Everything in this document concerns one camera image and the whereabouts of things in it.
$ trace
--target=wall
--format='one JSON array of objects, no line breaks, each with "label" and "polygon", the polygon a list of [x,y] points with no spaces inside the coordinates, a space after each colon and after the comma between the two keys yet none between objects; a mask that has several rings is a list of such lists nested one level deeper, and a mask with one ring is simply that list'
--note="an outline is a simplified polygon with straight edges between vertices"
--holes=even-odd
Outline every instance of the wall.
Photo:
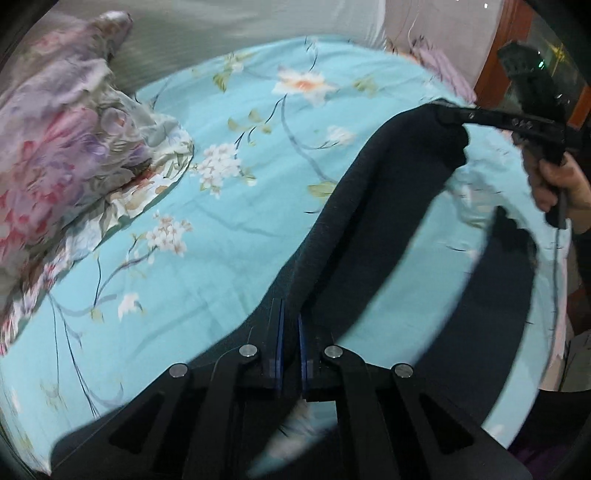
[{"label": "wall", "polygon": [[408,30],[416,17],[411,40],[424,35],[475,85],[495,37],[503,1],[387,0],[386,34],[392,40],[398,37],[395,44],[407,51]]}]

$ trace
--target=cloth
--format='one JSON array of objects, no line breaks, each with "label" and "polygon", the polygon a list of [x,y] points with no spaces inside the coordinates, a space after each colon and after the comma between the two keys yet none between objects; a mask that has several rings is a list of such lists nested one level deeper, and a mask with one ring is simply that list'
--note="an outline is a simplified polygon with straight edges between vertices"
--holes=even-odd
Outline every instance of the cloth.
[{"label": "cloth", "polygon": [[464,78],[453,66],[443,50],[429,45],[424,37],[415,40],[411,53],[426,69],[434,72],[437,77],[448,85],[455,95],[468,103],[476,102],[476,93]]},{"label": "cloth", "polygon": [[108,12],[48,33],[0,97],[0,355],[56,278],[191,160],[192,140],[172,117],[113,86],[107,59],[130,28],[127,13]]},{"label": "cloth", "polygon": [[[234,330],[247,339],[268,317],[261,300],[278,274],[290,275],[290,258],[368,139],[440,97],[464,104],[402,57],[310,37],[224,55],[138,92],[181,122],[196,156],[174,189],[133,221],[123,217],[73,268],[69,255],[94,237],[69,236],[66,268],[0,359],[0,408],[23,460],[50,470],[56,442],[129,402],[171,364],[214,361],[209,349],[226,338],[234,345]],[[502,206],[530,232],[538,262],[521,347],[483,424],[508,445],[551,348],[554,231],[531,199],[519,151],[492,128],[466,131],[466,165],[340,342],[375,365],[416,364],[454,312]],[[334,410],[309,412],[312,429],[335,420]]]},{"label": "cloth", "polygon": [[107,65],[130,28],[129,15],[104,14],[48,33],[12,68],[0,96],[0,310],[60,229],[148,166]]},{"label": "cloth", "polygon": [[[295,254],[290,274],[280,274],[271,287],[274,294],[283,292],[287,298],[288,376],[300,372],[294,355],[297,313],[302,312],[305,322],[328,328],[340,343],[401,261],[430,203],[464,164],[467,143],[462,127],[441,126],[435,107],[427,105],[391,119],[364,146]],[[528,318],[535,270],[530,246],[529,234],[499,211],[458,305],[416,364],[418,375],[441,385],[480,423],[502,392]],[[264,300],[264,310],[270,309],[271,300],[269,296]],[[263,318],[258,322],[264,326]],[[252,327],[246,329],[251,335]],[[241,327],[223,347],[218,345],[204,356],[242,345],[245,333]],[[256,446],[263,447],[261,439],[269,438],[280,425],[285,406],[286,402],[265,406],[265,421],[248,428]],[[314,430],[303,434],[292,425],[298,417],[311,418],[313,409],[298,403],[294,418],[288,419],[290,428],[271,439],[270,458],[294,460],[322,438],[324,432],[314,438]],[[64,448],[64,443],[57,447],[59,455]],[[251,452],[257,453],[255,446]],[[269,458],[257,461],[252,475],[264,471],[265,460]],[[300,467],[289,466],[287,472]],[[339,471],[335,465],[320,469],[314,465],[317,471],[310,475],[326,475],[327,468]],[[295,477],[281,471],[277,478]]]}]

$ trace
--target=flower print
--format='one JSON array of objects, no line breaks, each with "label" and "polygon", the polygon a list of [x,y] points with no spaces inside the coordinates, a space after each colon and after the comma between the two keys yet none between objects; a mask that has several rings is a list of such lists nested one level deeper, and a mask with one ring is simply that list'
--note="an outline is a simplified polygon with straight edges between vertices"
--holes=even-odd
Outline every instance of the flower print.
[{"label": "flower print", "polygon": [[320,73],[298,73],[291,69],[279,69],[280,81],[275,84],[273,93],[278,95],[292,95],[301,93],[313,106],[322,106],[326,101],[326,94],[337,91],[337,87],[326,83]]},{"label": "flower print", "polygon": [[117,308],[117,315],[121,320],[126,313],[136,313],[138,310],[144,311],[139,303],[139,295],[137,293],[126,293]]},{"label": "flower print", "polygon": [[211,145],[203,151],[203,156],[205,159],[192,169],[201,175],[201,189],[209,190],[212,195],[219,197],[223,179],[241,174],[242,160],[238,158],[236,146],[229,143]]},{"label": "flower print", "polygon": [[193,230],[191,224],[186,220],[176,222],[170,216],[160,217],[159,214],[156,214],[154,217],[158,218],[159,222],[158,226],[146,233],[148,248],[152,251],[155,249],[162,251],[169,250],[182,257],[187,251],[187,245],[183,242],[183,234]]},{"label": "flower print", "polygon": [[129,115],[118,108],[109,107],[100,119],[100,127],[109,135],[121,135],[129,128]]},{"label": "flower print", "polygon": [[346,128],[331,125],[328,127],[327,142],[334,145],[351,145],[355,140],[355,134]]}]

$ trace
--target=floral bedsheet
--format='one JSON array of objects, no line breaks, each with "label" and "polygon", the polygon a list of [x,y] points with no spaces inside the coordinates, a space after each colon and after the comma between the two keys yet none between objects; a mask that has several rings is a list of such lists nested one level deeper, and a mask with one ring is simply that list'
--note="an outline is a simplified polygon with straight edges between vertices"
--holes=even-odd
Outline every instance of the floral bedsheet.
[{"label": "floral bedsheet", "polygon": [[[174,189],[120,222],[92,254],[90,232],[102,234],[82,229],[48,267],[86,255],[61,280],[52,274],[53,288],[0,359],[2,422],[25,461],[49,470],[61,437],[239,326],[368,138],[392,116],[440,97],[462,103],[407,59],[325,37],[228,54],[138,92],[145,105],[179,120],[193,137],[194,159]],[[539,247],[522,348],[485,424],[507,445],[551,349],[554,235],[530,198],[519,151],[494,129],[468,130],[468,164],[434,200],[404,261],[340,343],[384,367],[415,361],[453,309],[493,207],[502,205]],[[122,200],[145,200],[153,181],[112,196],[114,216],[97,226],[116,223]],[[288,420],[292,434],[270,440],[253,474],[298,454],[334,423],[330,405],[323,408],[299,405]]]}]

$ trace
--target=wooden cabinet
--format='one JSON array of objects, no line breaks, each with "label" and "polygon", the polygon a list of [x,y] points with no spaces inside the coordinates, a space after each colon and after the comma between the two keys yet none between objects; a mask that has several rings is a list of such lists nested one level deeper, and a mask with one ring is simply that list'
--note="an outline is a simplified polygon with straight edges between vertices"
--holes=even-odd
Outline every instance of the wooden cabinet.
[{"label": "wooden cabinet", "polygon": [[558,36],[524,0],[504,2],[491,51],[475,87],[477,104],[483,108],[519,109],[496,56],[497,50],[512,40],[525,41],[538,49],[563,95],[569,123],[581,127],[591,111],[591,89]]}]

